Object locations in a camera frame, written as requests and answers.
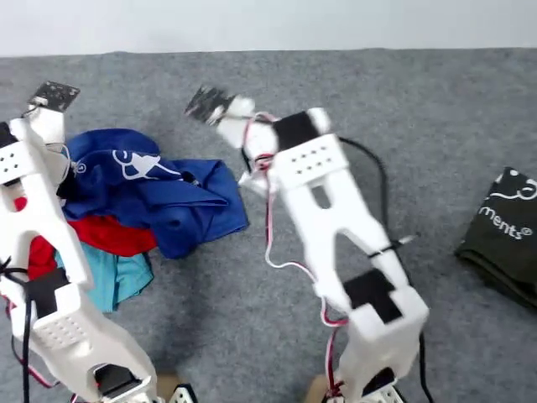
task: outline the red cloth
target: red cloth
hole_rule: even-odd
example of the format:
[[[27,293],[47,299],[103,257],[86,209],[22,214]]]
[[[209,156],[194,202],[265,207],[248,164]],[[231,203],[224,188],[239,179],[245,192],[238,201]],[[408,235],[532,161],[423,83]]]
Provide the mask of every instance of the red cloth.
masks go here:
[[[15,199],[15,207],[20,212],[26,207],[26,197]],[[30,244],[30,256],[28,262],[28,278],[36,279],[56,268],[54,260],[55,249],[45,238],[37,236]]]
[[[151,230],[124,227],[111,216],[87,216],[69,224],[82,242],[109,254],[130,257],[157,246]]]
[[[26,198],[15,200],[17,211],[26,207]],[[130,257],[148,252],[157,246],[153,233],[148,229],[122,226],[114,217],[88,216],[80,221],[69,221],[78,238],[94,248],[109,254]],[[55,249],[41,236],[32,239],[28,262],[30,280],[45,275],[56,268]]]

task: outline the gray carpet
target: gray carpet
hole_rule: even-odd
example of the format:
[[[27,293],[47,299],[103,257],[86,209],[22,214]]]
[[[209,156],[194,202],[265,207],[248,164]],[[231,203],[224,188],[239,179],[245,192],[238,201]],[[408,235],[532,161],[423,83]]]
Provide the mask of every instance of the gray carpet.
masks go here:
[[[253,97],[283,116],[326,107],[340,135],[386,159],[397,235],[423,236],[401,254],[431,308],[426,328],[429,382],[437,401],[537,400],[537,321],[533,312],[482,285],[452,251],[489,183],[505,165],[537,176],[537,50],[116,53],[0,60],[0,120],[18,115],[45,79],[79,86],[70,133],[127,127],[155,138],[167,156],[222,158],[238,176],[241,160],[208,127],[182,115],[202,82]],[[378,211],[375,168],[347,151],[353,173]],[[176,370],[200,402],[300,401],[323,370],[329,331],[298,271],[263,262],[263,202],[243,192],[251,226],[198,248],[187,259],[151,253],[155,280],[112,320],[129,330],[159,370]],[[274,258],[301,247],[281,204]],[[367,267],[343,242],[341,277]],[[20,368],[0,319],[0,390],[21,398]],[[341,351],[342,341],[338,344]],[[417,366],[400,383],[423,402]],[[33,401],[66,401],[62,387]]]

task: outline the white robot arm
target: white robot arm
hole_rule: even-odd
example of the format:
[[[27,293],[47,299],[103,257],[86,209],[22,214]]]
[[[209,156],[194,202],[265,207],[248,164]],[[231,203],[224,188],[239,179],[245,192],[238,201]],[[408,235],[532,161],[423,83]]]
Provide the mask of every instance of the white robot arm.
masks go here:
[[[64,142],[65,108],[57,101],[68,104],[78,93],[70,94],[73,90],[47,82],[44,94],[36,94],[28,112],[3,125],[0,292],[16,306],[11,310],[13,335],[35,351],[50,373],[80,398],[164,403],[157,396],[156,373],[148,355],[87,297],[85,290],[92,287],[91,271],[56,196],[70,161],[50,151],[45,141]],[[26,197],[27,204],[18,212],[13,201],[20,196]],[[60,252],[65,271],[28,281],[29,245],[37,234]]]
[[[202,87],[186,113],[215,124],[248,160],[270,157],[270,164],[245,172],[240,183],[260,195],[281,195],[304,244],[315,293],[348,318],[348,345],[336,372],[343,399],[382,401],[382,393],[409,372],[429,309],[409,284],[385,229],[368,210],[326,112],[315,108],[275,120],[255,113],[250,99]],[[318,186],[328,196],[328,208],[315,200],[312,190]],[[370,256],[373,265],[345,283],[335,267],[338,233]]]

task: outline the wall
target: wall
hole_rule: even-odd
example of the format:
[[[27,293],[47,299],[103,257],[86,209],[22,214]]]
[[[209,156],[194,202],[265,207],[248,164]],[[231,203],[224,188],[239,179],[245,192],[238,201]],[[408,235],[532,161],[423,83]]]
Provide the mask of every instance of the wall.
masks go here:
[[[537,46],[535,0],[8,0],[2,15],[0,55]]]

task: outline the red and white wire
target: red and white wire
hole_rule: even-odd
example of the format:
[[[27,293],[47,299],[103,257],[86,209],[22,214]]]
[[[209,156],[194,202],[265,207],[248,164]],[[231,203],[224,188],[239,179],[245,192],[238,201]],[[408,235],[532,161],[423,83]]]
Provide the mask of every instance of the red and white wire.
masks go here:
[[[326,355],[325,355],[325,371],[326,377],[328,379],[328,393],[330,396],[335,396],[340,393],[339,389],[343,385],[342,381],[336,382],[334,379],[334,368],[333,368],[333,356],[334,356],[334,339],[336,338],[336,333],[340,327],[334,327],[332,334],[328,338],[328,343],[326,344]]]
[[[274,121],[275,118],[272,115],[266,115],[265,113],[256,113],[252,118],[250,118],[246,124],[246,127],[244,129],[244,135],[242,138],[242,145],[244,146],[246,142],[248,141],[248,133],[251,128],[252,123],[259,117],[264,117],[268,119],[269,121]],[[272,164],[272,158],[274,156],[272,154],[261,154],[258,157],[254,159],[255,167],[257,170],[260,170],[263,172],[263,176],[267,183],[267,190],[266,190],[266,212],[265,212],[265,239],[266,239],[266,249],[265,249],[265,261],[267,264],[275,269],[283,269],[285,267],[296,267],[300,270],[302,270],[306,275],[310,278],[311,282],[316,282],[316,277],[314,273],[308,269],[304,264],[296,262],[296,261],[289,261],[282,264],[276,264],[271,260],[270,258],[270,252],[272,250],[272,245],[274,241],[274,217],[273,217],[273,207],[274,207],[274,200],[276,196],[271,192],[270,187],[270,178],[269,178],[269,169]],[[326,304],[326,298],[321,297],[321,321],[324,325],[331,327],[332,334],[328,338],[328,342],[326,344],[326,354],[325,354],[325,371],[326,371],[326,377],[328,378],[328,387],[329,387],[329,394],[330,396],[336,396],[340,394],[340,388],[343,385],[343,382],[337,382],[334,379],[334,369],[333,369],[333,352],[334,352],[334,339],[336,337],[337,331],[340,327],[345,326],[348,324],[348,319],[343,318],[336,321],[331,320],[328,317],[327,312],[327,304]]]

